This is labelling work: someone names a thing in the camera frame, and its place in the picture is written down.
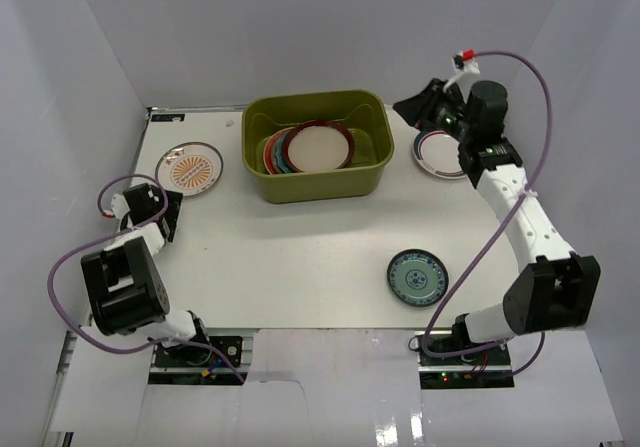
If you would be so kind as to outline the orange sunburst plate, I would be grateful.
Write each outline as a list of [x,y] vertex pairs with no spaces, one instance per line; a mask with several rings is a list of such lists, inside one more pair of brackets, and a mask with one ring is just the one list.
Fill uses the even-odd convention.
[[188,142],[160,158],[155,177],[165,190],[195,197],[213,188],[223,170],[224,160],[218,149],[203,142]]

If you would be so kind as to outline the dark red rimmed plate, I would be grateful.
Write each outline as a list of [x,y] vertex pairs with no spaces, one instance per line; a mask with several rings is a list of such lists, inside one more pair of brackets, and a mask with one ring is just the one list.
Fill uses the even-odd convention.
[[353,135],[341,124],[315,120],[295,127],[286,153],[301,173],[318,173],[346,167],[355,152]]

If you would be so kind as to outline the red and teal plate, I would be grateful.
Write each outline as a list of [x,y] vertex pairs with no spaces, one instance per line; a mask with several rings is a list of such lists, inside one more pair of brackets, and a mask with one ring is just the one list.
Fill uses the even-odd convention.
[[268,138],[267,142],[265,143],[263,154],[262,154],[263,164],[265,166],[266,172],[270,175],[277,175],[279,173],[279,171],[273,165],[273,162],[272,162],[272,146],[275,142],[275,137],[276,135],[272,135]]

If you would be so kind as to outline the grey deer plate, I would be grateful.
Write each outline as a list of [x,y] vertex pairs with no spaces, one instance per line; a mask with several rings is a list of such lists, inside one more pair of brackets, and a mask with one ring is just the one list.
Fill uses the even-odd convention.
[[286,136],[286,133],[286,130],[281,130],[277,133],[271,149],[271,162],[278,174],[286,174],[289,172],[288,167],[284,163],[284,160],[281,156],[281,144],[283,138]]

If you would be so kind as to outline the teal scalloped plate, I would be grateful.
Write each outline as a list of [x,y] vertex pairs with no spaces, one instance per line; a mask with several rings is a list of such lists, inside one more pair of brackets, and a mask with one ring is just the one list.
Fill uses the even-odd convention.
[[294,166],[291,161],[289,160],[289,155],[288,153],[285,152],[285,150],[287,149],[291,139],[297,134],[298,129],[297,128],[289,128],[289,129],[283,129],[286,130],[286,136],[283,138],[282,144],[281,144],[281,156],[282,159],[284,160],[284,163],[286,164],[286,166],[288,167],[289,172],[286,174],[293,174],[293,173],[299,173],[300,170]]

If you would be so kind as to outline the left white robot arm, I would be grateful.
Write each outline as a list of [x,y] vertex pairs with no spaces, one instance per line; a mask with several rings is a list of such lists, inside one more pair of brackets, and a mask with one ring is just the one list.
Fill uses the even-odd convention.
[[103,250],[81,259],[81,269],[95,324],[105,336],[141,333],[162,338],[188,365],[199,366],[211,354],[204,325],[190,310],[173,310],[154,262],[174,240],[183,194],[162,193],[139,184],[112,197],[108,217],[131,231]]

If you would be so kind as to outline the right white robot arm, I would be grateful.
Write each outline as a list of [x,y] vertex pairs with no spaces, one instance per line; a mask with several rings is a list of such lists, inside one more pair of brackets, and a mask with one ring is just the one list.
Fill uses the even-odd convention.
[[423,352],[472,366],[502,341],[584,326],[601,268],[564,240],[536,197],[532,177],[504,134],[506,88],[481,80],[464,96],[434,78],[393,109],[408,125],[441,130],[457,141],[461,170],[493,210],[498,233],[508,239],[519,269],[498,304],[459,315],[446,337],[425,335]]

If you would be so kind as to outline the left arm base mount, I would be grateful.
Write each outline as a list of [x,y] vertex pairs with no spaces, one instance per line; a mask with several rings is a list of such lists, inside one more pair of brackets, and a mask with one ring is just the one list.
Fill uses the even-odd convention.
[[237,370],[241,379],[216,353],[194,347],[158,346],[153,354],[149,385],[241,386],[251,362],[251,350],[239,335],[210,335],[209,343],[220,351]]

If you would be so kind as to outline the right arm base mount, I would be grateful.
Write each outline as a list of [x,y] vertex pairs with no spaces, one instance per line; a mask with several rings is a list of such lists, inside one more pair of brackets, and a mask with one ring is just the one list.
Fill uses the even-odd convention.
[[472,356],[434,358],[420,347],[423,335],[416,333],[407,343],[417,355],[422,391],[513,388],[511,357],[503,345]]

